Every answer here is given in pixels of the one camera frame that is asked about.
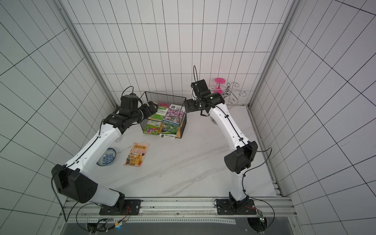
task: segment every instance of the orange book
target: orange book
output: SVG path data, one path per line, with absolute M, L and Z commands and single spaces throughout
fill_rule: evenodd
M 127 161 L 124 165 L 140 167 L 144 162 L 144 158 L 149 148 L 149 144 L 146 143 L 133 143 L 132 149 L 129 152 Z

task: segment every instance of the book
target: book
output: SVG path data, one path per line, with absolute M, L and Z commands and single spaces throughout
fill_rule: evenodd
M 149 148 L 149 144 L 133 143 L 133 146 L 127 157 L 127 161 L 125 162 L 124 165 L 140 167 L 142 163 L 144 162 L 145 154 L 148 148 Z
M 172 126 L 178 126 L 183 120 L 184 113 L 185 107 L 171 104 L 162 122 Z
M 162 123 L 159 128 L 159 136 L 162 138 L 174 139 L 176 137 L 179 126 Z
M 160 121 L 148 120 L 146 126 L 144 127 L 143 133 L 149 135 L 158 135 L 160 126 Z
M 149 120 L 155 120 L 155 121 L 162 121 L 165 117 L 166 113 L 168 111 L 168 108 L 165 106 L 158 106 L 157 112 L 153 115 L 151 115 L 148 119 Z

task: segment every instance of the white tile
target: white tile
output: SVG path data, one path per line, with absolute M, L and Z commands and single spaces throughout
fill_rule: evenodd
M 144 73 L 153 73 L 152 67 L 150 65 L 149 54 L 147 52 L 140 52 L 140 57 L 143 69 L 145 71 Z
M 118 25 L 117 24 L 108 24 L 107 26 L 110 29 L 110 33 L 111 33 L 112 39 L 114 40 L 116 50 L 119 51 L 119 52 L 126 51 L 124 41 L 123 41 L 123 38 L 121 36 Z
M 321 122 L 316 116 L 313 116 L 304 126 L 295 134 L 295 137 L 299 144 L 306 141 L 313 133 L 315 133 L 320 127 Z
M 2 26 L 5 27 L 6 30 L 19 43 L 19 44 L 17 44 L 17 42 L 15 42 L 13 38 L 10 41 L 11 43 L 12 42 L 15 43 L 14 46 L 16 46 L 16 51 L 15 51 L 16 54 L 17 54 L 17 52 L 18 53 L 19 52 L 25 53 L 25 51 L 26 51 L 27 54 L 29 54 L 36 49 L 34 44 L 30 41 L 30 39 L 26 36 L 26 34 L 21 30 L 21 28 L 17 25 L 17 23 L 12 19 L 12 17 L 8 14 L 8 12 L 2 6 L 0 6 L 0 21 L 2 23 Z M 6 32 L 5 34 L 2 34 L 4 36 L 6 36 L 4 39 L 7 39 L 7 40 L 10 39 L 10 38 L 8 38 L 8 35 L 9 35 L 8 32 Z
M 324 223 L 339 220 L 327 197 L 320 197 L 303 204 L 311 223 Z
M 325 192 L 319 182 L 308 185 L 298 190 L 298 192 L 303 202 L 325 196 Z
M 38 50 L 33 52 L 30 55 L 30 57 L 56 86 L 58 86 L 62 82 L 60 76 L 56 73 L 56 71 L 51 67 L 49 62 L 43 57 L 43 55 Z
M 36 47 L 40 47 L 47 42 L 46 37 L 22 6 L 21 2 L 7 1 L 3 2 L 2 6 L 8 11 Z
M 295 138 L 291 138 L 285 146 L 281 149 L 281 154 L 283 158 L 287 158 L 292 152 L 294 152 L 297 148 L 299 147 L 298 142 L 296 141 Z
M 284 1 L 273 1 L 270 7 L 268 18 L 265 23 L 279 23 L 281 20 L 283 22 L 284 18 L 282 14 L 284 11 L 288 11 L 288 0 Z
M 104 52 L 105 49 L 104 49 L 103 44 L 102 44 L 102 42 L 99 38 L 99 35 L 97 33 L 97 30 L 96 30 L 94 24 L 81 24 L 80 27 L 82 28 L 83 32 L 85 33 L 85 37 L 88 39 L 88 41 L 90 43 L 90 47 L 92 48 L 92 51 L 93 52 Z
M 362 10 L 376 14 L 376 3 L 373 0 L 368 0 L 362 6 Z
M 74 69 L 75 64 L 73 63 L 72 59 L 69 57 L 68 53 L 59 42 L 57 38 L 53 38 L 49 41 L 52 45 L 53 49 L 59 54 L 60 58 L 63 60 L 64 64 L 69 68 L 69 70 Z
M 45 135 L 29 124 L 26 124 L 18 132 L 18 134 L 13 138 L 13 141 L 43 158 L 48 156 L 55 145 L 52 140 L 48 139 Z
M 2 74 L 0 81 L 34 109 L 38 109 L 47 99 L 46 96 L 15 67 Z
M 374 81 L 376 56 L 373 56 L 350 80 L 349 83 L 353 85 L 360 92 L 363 92 Z
M 226 31 L 226 36 L 224 39 L 224 44 L 223 44 L 224 52 L 235 51 L 235 47 L 237 46 L 237 41 L 239 42 L 239 44 L 241 44 L 241 42 L 238 39 L 239 30 L 241 26 L 243 26 L 243 24 L 227 24 L 227 31 Z
M 69 119 L 49 100 L 47 100 L 40 107 L 38 113 L 57 127 L 60 131 L 64 131 L 69 123 Z
M 38 67 L 32 58 L 27 57 L 16 65 L 17 69 L 28 78 L 45 96 L 50 96 L 56 89 L 54 83 Z
M 261 1 L 261 2 L 257 2 L 256 9 L 254 7 L 251 8 L 251 10 L 254 10 L 253 18 L 251 19 L 253 24 L 266 22 L 267 17 L 270 14 L 273 14 L 273 12 L 270 12 L 272 3 L 273 3 L 273 0 Z
M 334 66 L 340 57 L 346 52 L 346 50 L 351 46 L 367 24 L 372 20 L 373 15 L 359 11 L 351 23 L 348 25 L 346 30 L 340 36 L 338 41 L 330 49 L 329 53 L 324 58 L 330 66 Z
M 72 154 L 64 150 L 59 145 L 55 145 L 47 159 L 54 164 L 64 165 L 69 159 L 73 157 Z
M 295 115 L 295 113 L 298 111 L 298 109 L 300 109 L 300 108 L 303 109 L 303 107 L 301 107 L 303 103 L 304 103 L 303 97 L 300 94 L 297 94 L 295 99 L 292 101 L 292 103 L 286 109 L 286 111 L 284 113 L 284 116 L 285 116 L 287 121 L 289 121 Z
M 69 74 L 69 69 L 63 65 L 63 60 L 56 53 L 50 43 L 46 43 L 38 49 L 43 57 L 48 61 L 52 68 L 57 72 L 60 78 L 64 79 Z
M 299 91 L 304 87 L 310 77 L 313 76 L 313 73 L 318 70 L 321 62 L 322 60 L 314 53 L 311 53 L 308 56 L 307 60 L 293 80 L 293 84 Z
M 354 167 L 358 171 L 358 173 L 362 176 L 364 181 L 371 182 L 376 180 L 376 158 L 372 157 L 370 159 L 365 160 L 364 162 L 356 164 Z
M 340 220 L 370 218 L 374 215 L 376 197 L 365 184 L 331 194 L 328 198 Z
M 90 115 L 95 119 L 99 113 L 99 110 L 94 106 L 89 97 L 86 97 L 82 103 Z
M 341 5 L 320 40 L 313 48 L 313 51 L 315 51 L 319 57 L 324 58 L 327 55 L 357 12 L 358 9 L 347 5 Z
M 80 129 L 80 131 L 82 131 L 82 133 L 84 133 L 85 135 L 87 135 L 91 127 L 91 124 L 89 124 L 88 121 L 85 120 L 80 112 L 77 112 L 74 115 L 74 117 L 72 118 L 72 123 L 75 124 L 77 128 Z
M 332 194 L 364 184 L 364 180 L 360 177 L 354 167 L 349 167 L 320 180 L 320 183 L 326 194 Z
M 375 29 L 376 20 L 373 19 L 334 66 L 346 80 L 349 80 L 376 52 L 371 40 L 376 36 Z
M 40 169 L 38 170 L 38 173 L 41 175 L 44 175 L 48 178 L 52 177 L 51 170 L 54 168 L 55 164 L 50 163 L 49 161 L 44 161 Z
M 72 122 L 69 123 L 64 134 L 77 146 L 81 146 L 86 138 L 86 135 L 84 135 Z
M 8 179 L 2 180 L 0 187 L 23 193 L 36 173 L 3 158 L 0 163 L 0 175 Z
M 317 112 L 316 115 L 322 123 L 326 123 L 358 95 L 359 92 L 347 83 Z
M 281 117 L 277 124 L 273 127 L 273 134 L 275 137 L 278 136 L 278 134 L 281 132 L 281 130 L 286 126 L 287 124 L 287 121 L 284 117 Z
M 111 61 L 108 58 L 107 53 L 105 52 L 97 52 L 95 53 L 100 66 L 102 67 L 104 73 L 115 73 L 114 67 L 112 66 Z
M 177 0 L 162 2 L 164 20 L 166 24 L 177 24 L 179 22 L 177 13 Z
M 20 119 L 8 109 L 4 108 L 2 105 L 0 105 L 0 111 L 1 120 L 5 120 L 0 125 L 0 134 L 9 139 L 12 139 L 23 127 L 25 121 Z
M 290 172 L 294 172 L 299 167 L 307 163 L 307 158 L 305 157 L 301 148 L 297 148 L 292 152 L 287 158 L 285 158 L 286 165 Z
M 279 181 L 279 184 L 284 195 L 288 195 L 296 191 L 296 187 L 295 187 L 293 179 L 291 178 L 291 175 Z
M 298 214 L 300 224 L 310 224 L 307 212 L 305 211 L 303 204 L 299 204 L 294 207 L 296 210 L 296 214 Z
M 72 119 L 77 111 L 59 89 L 55 90 L 49 100 L 69 119 Z
M 300 72 L 303 64 L 308 59 L 308 56 L 310 56 L 311 54 L 313 54 L 312 51 L 308 47 L 304 47 L 303 51 L 299 55 L 298 60 L 294 62 L 295 64 L 293 65 L 292 69 L 290 70 L 290 72 L 288 74 L 288 77 L 291 80 L 295 79 L 295 77 L 298 74 L 298 72 Z M 290 61 L 287 61 L 284 66 L 287 67 L 289 64 L 291 64 Z
M 55 142 L 58 141 L 61 135 L 61 131 L 59 131 L 58 128 L 56 128 L 53 124 L 51 124 L 42 115 L 40 115 L 37 112 L 28 121 L 28 123 Z
M 337 1 L 332 1 L 325 11 L 323 17 L 320 17 L 320 22 L 315 28 L 312 36 L 309 38 L 307 46 L 309 48 L 314 48 L 316 43 L 319 41 L 320 37 L 324 33 L 325 29 L 328 27 L 330 21 L 333 19 L 334 15 L 338 11 L 342 4 Z
M 290 174 L 290 172 L 288 171 L 288 168 L 286 166 L 286 163 L 284 161 L 282 161 L 276 168 L 276 173 L 277 173 L 277 178 L 278 180 L 282 180 L 284 179 L 286 176 L 288 176 Z
M 309 163 L 306 163 L 296 171 L 292 172 L 291 176 L 297 189 L 301 189 L 317 181 L 317 177 Z
M 291 127 L 291 130 L 296 134 L 300 128 L 302 128 L 306 122 L 308 122 L 311 117 L 314 115 L 310 107 L 306 102 L 296 111 L 293 117 L 288 121 L 288 124 Z
M 251 33 L 247 32 L 248 36 L 247 36 L 246 44 L 244 46 L 245 52 L 256 51 L 257 43 L 259 42 L 263 27 L 264 27 L 263 24 L 251 24 L 250 25 L 249 32 Z
M 301 144 L 302 150 L 310 161 L 326 149 L 335 144 L 329 133 L 324 127 L 321 127 L 317 132 L 310 136 L 303 144 Z
M 363 219 L 363 220 L 349 220 L 343 223 L 348 235 L 359 234 L 359 228 L 362 228 L 362 232 L 365 234 L 372 234 L 374 232 L 375 218 Z
M 58 218 L 46 216 L 41 224 L 37 235 L 49 235 L 55 228 Z
M 204 2 L 193 0 L 193 23 L 202 24 L 204 17 Z
M 0 207 L 4 209 L 9 209 L 9 210 L 13 210 L 14 206 L 17 204 L 18 200 L 22 196 L 21 193 L 17 193 L 17 192 L 2 189 L 2 188 L 0 188 L 0 192 L 2 195 L 2 201 L 0 202 Z
M 242 22 L 246 3 L 247 1 L 245 0 L 231 2 L 229 19 L 228 19 L 229 24 Z
M 376 107 L 364 96 L 358 96 L 327 122 L 325 127 L 331 133 L 334 140 L 340 141 L 370 122 L 375 115 Z
M 25 219 L 23 226 L 18 226 L 20 217 Z M 0 229 L 2 234 L 36 234 L 43 222 L 44 215 L 12 211 Z
M 208 0 L 204 4 L 204 24 L 216 24 L 220 2 L 217 0 Z
M 313 171 L 319 179 L 351 166 L 341 149 L 334 145 L 310 161 Z
M 246 40 L 248 39 L 248 33 L 249 33 L 249 30 L 250 30 L 250 27 L 252 26 L 252 24 L 241 24 L 240 26 L 240 30 L 237 31 L 237 32 L 234 32 L 234 35 L 229 35 L 229 33 L 231 31 L 229 31 L 229 27 L 231 26 L 231 24 L 228 24 L 227 25 L 227 32 L 226 32 L 226 41 L 227 41 L 227 37 L 231 37 L 229 39 L 229 42 L 228 43 L 233 43 L 232 47 L 230 48 L 234 48 L 236 52 L 242 52 L 243 50 L 245 50 L 245 44 L 246 44 Z
M 106 52 L 116 52 L 115 42 L 107 24 L 94 24 Z
M 52 202 L 50 201 L 24 194 L 14 207 L 14 210 L 45 215 L 47 214 L 51 204 Z
M 260 40 L 257 44 L 257 52 L 269 52 L 271 49 L 272 39 L 276 33 L 277 24 L 265 24 Z
M 284 113 L 290 104 L 294 101 L 295 97 L 298 95 L 298 91 L 293 84 L 286 90 L 285 94 L 283 95 L 282 99 L 278 102 L 278 106 L 280 107 L 282 113 Z
M 346 231 L 343 228 L 343 225 L 341 222 L 313 224 L 312 227 L 316 234 L 322 234 L 322 235 L 346 234 Z

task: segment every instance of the black mounting plate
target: black mounting plate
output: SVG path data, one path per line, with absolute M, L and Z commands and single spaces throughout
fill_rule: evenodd
M 138 215 L 140 211 L 140 204 L 141 200 L 139 199 L 133 199 L 133 200 L 124 200 L 125 205 L 129 206 L 130 208 L 130 213 L 129 215 Z M 125 209 L 122 213 L 116 213 L 113 208 L 110 206 L 103 206 L 103 208 L 100 209 L 99 211 L 100 215 L 126 215 L 127 214 L 127 209 Z
M 249 199 L 247 204 L 239 209 L 236 213 L 232 210 L 228 199 L 217 199 L 215 200 L 217 204 L 217 214 L 219 215 L 255 215 L 257 214 L 256 209 L 249 209 L 246 207 L 254 208 L 255 203 L 252 199 Z

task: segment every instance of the white tiled wall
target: white tiled wall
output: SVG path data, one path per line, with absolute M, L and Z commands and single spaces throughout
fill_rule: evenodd
M 248 103 L 292 0 L 62 0 L 115 100 L 123 89 L 191 98 L 239 83 Z
M 51 169 L 111 111 L 52 0 L 0 1 L 0 234 L 51 234 Z
M 375 14 L 374 0 L 303 0 L 252 104 L 306 235 L 374 234 Z

